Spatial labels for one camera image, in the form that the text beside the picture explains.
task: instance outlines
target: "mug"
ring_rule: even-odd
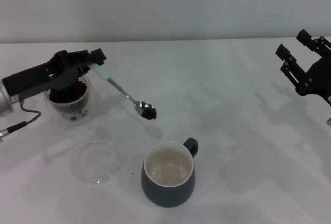
[[[141,185],[147,198],[161,207],[176,207],[186,202],[195,187],[193,157],[198,142],[189,138],[183,145],[162,142],[146,154],[141,170]]]

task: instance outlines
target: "white tabletop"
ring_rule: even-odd
[[[28,99],[42,117],[0,145],[1,223],[330,223],[331,107],[296,94],[279,70],[281,43],[305,70],[318,58],[294,38],[0,45],[1,77],[59,50],[100,47],[103,68],[158,111],[143,120],[94,72],[88,77],[101,102],[85,126],[64,127],[42,96]],[[15,108],[0,129],[33,116]],[[118,174],[101,186],[70,174],[72,145],[86,132],[126,151]],[[200,146],[195,191],[180,207],[157,207],[140,185],[144,154],[188,137]]]

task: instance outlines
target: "white wall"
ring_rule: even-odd
[[[331,35],[331,0],[0,0],[0,42]]]

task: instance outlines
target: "spoon bowl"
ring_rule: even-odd
[[[144,101],[135,101],[134,109],[141,117],[151,120],[156,119],[156,109],[149,103]]]

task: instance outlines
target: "black cable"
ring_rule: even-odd
[[[30,109],[26,109],[23,107],[24,105],[24,101],[20,101],[20,106],[21,109],[25,112],[29,112],[29,113],[36,113],[37,115],[35,117],[33,117],[31,120],[27,121],[26,123],[30,124],[31,122],[35,121],[36,119],[38,119],[41,116],[41,112],[37,111],[37,110],[30,110]]]

